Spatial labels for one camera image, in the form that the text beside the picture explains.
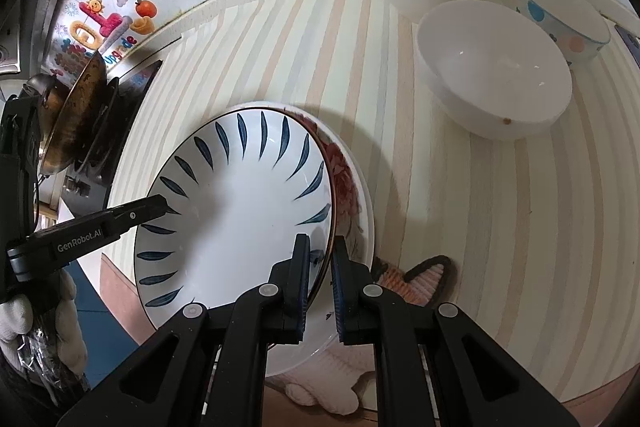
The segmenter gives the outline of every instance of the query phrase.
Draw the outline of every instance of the blue floor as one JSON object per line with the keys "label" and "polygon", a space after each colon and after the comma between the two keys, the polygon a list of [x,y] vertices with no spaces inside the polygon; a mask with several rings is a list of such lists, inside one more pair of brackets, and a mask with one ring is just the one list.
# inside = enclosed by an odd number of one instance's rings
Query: blue floor
{"label": "blue floor", "polygon": [[95,387],[126,359],[138,344],[113,318],[84,275],[78,261],[71,263],[66,270],[78,287],[78,321],[89,352],[85,374],[91,387]]}

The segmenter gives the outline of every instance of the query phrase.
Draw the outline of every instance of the frying pan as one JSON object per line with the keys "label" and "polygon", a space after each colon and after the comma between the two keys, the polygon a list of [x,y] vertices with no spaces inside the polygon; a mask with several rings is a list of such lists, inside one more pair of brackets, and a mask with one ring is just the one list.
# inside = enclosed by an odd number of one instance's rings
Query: frying pan
{"label": "frying pan", "polygon": [[40,155],[42,155],[53,124],[58,119],[66,97],[69,96],[69,88],[60,82],[54,74],[46,73],[32,76],[27,80],[27,85],[33,87],[42,97],[38,112],[40,130],[42,131],[42,142],[40,143]]}
{"label": "frying pan", "polygon": [[53,124],[40,162],[40,174],[57,174],[78,158],[90,139],[106,90],[107,70],[102,55],[95,52]]}

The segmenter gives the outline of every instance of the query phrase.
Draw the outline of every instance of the striped table surface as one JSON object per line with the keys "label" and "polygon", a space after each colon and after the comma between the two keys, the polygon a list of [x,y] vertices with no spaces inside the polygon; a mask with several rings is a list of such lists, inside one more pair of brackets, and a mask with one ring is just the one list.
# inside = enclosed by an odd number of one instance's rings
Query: striped table surface
{"label": "striped table surface", "polygon": [[[510,4],[511,0],[489,0]],[[415,26],[385,0],[259,0],[175,45],[134,122],[110,205],[146,195],[201,124],[252,100],[298,105],[350,146],[376,253],[454,259],[452,299],[556,397],[640,360],[640,70],[619,35],[575,68],[549,131],[469,134],[414,75]],[[105,254],[130,280],[135,232]]]}

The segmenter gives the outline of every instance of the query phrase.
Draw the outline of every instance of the blue leaf pattern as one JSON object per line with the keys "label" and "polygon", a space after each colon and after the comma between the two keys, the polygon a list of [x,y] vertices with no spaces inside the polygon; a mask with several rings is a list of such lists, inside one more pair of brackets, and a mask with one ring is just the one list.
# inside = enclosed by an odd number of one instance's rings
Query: blue leaf pattern
{"label": "blue leaf pattern", "polygon": [[213,170],[213,159],[211,158],[211,151],[209,150],[209,146],[207,146],[206,142],[202,138],[198,138],[197,136],[193,137],[193,141],[200,151],[200,154],[202,154],[202,157],[209,164],[211,170]]}
{"label": "blue leaf pattern", "polygon": [[156,225],[150,225],[148,223],[143,223],[140,225],[143,229],[147,229],[149,232],[159,233],[160,235],[170,235],[175,233],[175,230],[164,229],[163,227],[156,227]]}
{"label": "blue leaf pattern", "polygon": [[260,157],[258,159],[262,158],[262,153],[267,145],[267,135],[269,134],[267,129],[267,119],[264,117],[264,111],[260,111],[260,128],[262,130],[262,141],[260,142]]}
{"label": "blue leaf pattern", "polygon": [[180,286],[177,290],[165,293],[164,295],[156,297],[155,299],[151,299],[148,303],[145,304],[145,306],[147,308],[158,308],[160,306],[166,306],[176,298],[181,289],[182,286]]}
{"label": "blue leaf pattern", "polygon": [[173,180],[170,180],[169,178],[165,178],[164,176],[160,176],[160,181],[164,183],[164,185],[166,185],[166,187],[169,188],[169,190],[171,190],[172,192],[175,192],[179,196],[184,196],[185,198],[188,198],[187,193],[184,190],[182,190],[180,185],[178,185]]}
{"label": "blue leaf pattern", "polygon": [[298,162],[298,166],[296,167],[296,170],[293,171],[293,174],[287,178],[287,181],[292,179],[292,177],[296,174],[296,172],[302,169],[302,166],[306,163],[307,158],[309,158],[309,135],[308,134],[305,136],[305,143],[302,146],[302,154],[300,155],[300,161]]}
{"label": "blue leaf pattern", "polygon": [[144,252],[138,252],[136,257],[142,259],[142,261],[162,261],[166,257],[169,257],[173,252],[161,252],[156,250],[148,250]]}
{"label": "blue leaf pattern", "polygon": [[309,225],[310,223],[322,223],[326,216],[329,215],[329,209],[331,208],[331,203],[327,203],[320,212],[318,212],[315,216],[309,217],[306,221],[302,221],[302,223],[298,223],[298,225]]}
{"label": "blue leaf pattern", "polygon": [[238,133],[240,133],[240,143],[242,143],[242,159],[244,160],[244,152],[246,151],[246,125],[244,119],[238,113]]}
{"label": "blue leaf pattern", "polygon": [[282,117],[282,135],[280,136],[280,153],[278,154],[278,159],[276,163],[280,161],[280,158],[284,155],[287,147],[289,146],[289,120],[287,120],[286,116]]}
{"label": "blue leaf pattern", "polygon": [[309,186],[305,189],[305,191],[302,192],[302,194],[300,194],[296,198],[296,200],[299,200],[300,198],[306,196],[307,194],[311,194],[314,190],[316,190],[316,188],[318,188],[320,186],[320,182],[322,181],[322,176],[323,175],[324,175],[324,163],[321,163],[320,164],[320,168],[318,169],[318,173],[316,174],[316,177],[309,184]]}
{"label": "blue leaf pattern", "polygon": [[226,137],[225,130],[222,129],[222,126],[218,122],[216,122],[216,133],[218,133],[220,143],[222,143],[222,147],[225,149],[226,164],[229,165],[229,139]]}
{"label": "blue leaf pattern", "polygon": [[176,162],[178,163],[178,165],[180,166],[180,168],[186,172],[187,176],[190,177],[193,181],[195,181],[196,183],[198,183],[198,180],[196,179],[196,175],[193,173],[193,169],[191,168],[191,166],[187,163],[186,160],[183,160],[182,158],[180,158],[180,156],[175,155],[174,159],[176,160]]}
{"label": "blue leaf pattern", "polygon": [[171,279],[171,277],[173,277],[175,274],[177,274],[178,272],[171,272],[171,273],[165,273],[163,275],[152,275],[150,277],[143,277],[142,279],[140,279],[138,281],[138,283],[143,284],[145,286],[151,286],[153,284],[159,284],[161,282],[164,282],[168,279]]}

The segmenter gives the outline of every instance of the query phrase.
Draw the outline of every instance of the black metal bracket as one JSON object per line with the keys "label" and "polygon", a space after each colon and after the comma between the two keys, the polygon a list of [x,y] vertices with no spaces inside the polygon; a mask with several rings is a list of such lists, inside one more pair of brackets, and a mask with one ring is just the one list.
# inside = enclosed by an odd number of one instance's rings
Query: black metal bracket
{"label": "black metal bracket", "polygon": [[575,418],[460,308],[407,304],[349,261],[342,238],[332,258],[336,325],[345,344],[373,344],[378,422],[435,424],[423,369],[429,367],[443,427],[554,425]]}
{"label": "black metal bracket", "polygon": [[[12,241],[33,232],[33,201],[37,183],[40,122],[37,93],[7,100],[0,120],[0,253]],[[11,265],[0,259],[0,302],[17,284]]]}
{"label": "black metal bracket", "polygon": [[164,196],[107,208],[32,233],[7,254],[18,282],[42,279],[83,255],[104,247],[129,230],[166,213]]}
{"label": "black metal bracket", "polygon": [[302,340],[309,257],[309,238],[298,234],[268,283],[233,304],[181,308],[58,426],[260,425],[268,346]]}

